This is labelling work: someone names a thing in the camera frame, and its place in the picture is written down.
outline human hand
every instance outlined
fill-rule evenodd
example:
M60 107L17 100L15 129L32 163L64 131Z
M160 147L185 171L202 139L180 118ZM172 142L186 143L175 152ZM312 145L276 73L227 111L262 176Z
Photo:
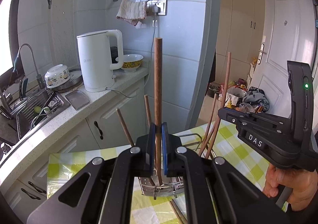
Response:
M293 189L292 194L287 199L293 211L305 209L317 192L318 175L316 170L309 172L303 169L275 168L269 164L263 193L268 197L275 197L278 194L278 185L282 184Z

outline table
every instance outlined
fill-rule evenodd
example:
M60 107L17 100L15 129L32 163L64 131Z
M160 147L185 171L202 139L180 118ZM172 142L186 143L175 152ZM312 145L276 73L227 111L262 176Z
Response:
M206 128L207 124L204 124L177 133L176 135L198 133L203 137ZM222 120L213 150L217 156L224 157L256 187L262 190L265 184L265 173L268 168L268 161L238 139L237 133L234 124ZM200 139L194 135L181 138L182 144L189 144L199 140ZM48 166L47 197L52 196L94 157L102 157L105 160L111 159L117 157L122 151L128 148L130 148L130 145L84 152L51 154ZM157 197L157 199L154 200L152 197L142 195L138 178L135 178L130 223L179 224L169 204L171 199L172 197ZM179 194L175 201L183 214L186 215L184 194Z

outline silver bolt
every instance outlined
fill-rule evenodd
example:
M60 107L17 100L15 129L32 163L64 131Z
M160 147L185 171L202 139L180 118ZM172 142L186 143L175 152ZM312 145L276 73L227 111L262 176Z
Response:
M218 165L223 165L223 164L225 163L225 159L222 158L222 157L216 157L216 158L214 159L214 162L215 162L216 164L218 164Z
M141 151L141 149L139 147L131 147L130 148L130 153L132 154L137 154Z
M177 148L177 152L181 153L181 154L186 153L187 152L187 148L180 146L180 147Z
M92 160L93 165L100 165L103 163L103 159L101 157L95 157Z

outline kettle handle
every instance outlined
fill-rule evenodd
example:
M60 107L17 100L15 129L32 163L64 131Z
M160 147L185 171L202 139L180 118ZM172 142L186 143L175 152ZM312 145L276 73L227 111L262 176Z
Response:
M122 46L122 33L118 29L108 30L106 32L107 36L113 36L117 38L117 49L118 49L118 63L111 63L110 69L117 70L121 68L124 64L124 49Z

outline white speckled countertop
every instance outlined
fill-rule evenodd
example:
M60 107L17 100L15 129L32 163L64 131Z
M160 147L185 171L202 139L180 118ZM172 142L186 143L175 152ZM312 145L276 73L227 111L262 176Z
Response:
M115 70L114 74L117 77L115 84L111 88L124 91L127 87L144 78L148 74L148 68L139 67L136 72L130 74L124 73L123 70ZM88 92L85 90L84 85L80 86L78 90L89 97L90 103L88 105L77 111L70 106L42 126L27 140L23 141L22 139L19 141L23 144L12 152L10 157L0 167L0 190L2 194L5 194L13 182L63 135L113 97L120 95L110 90L95 93Z

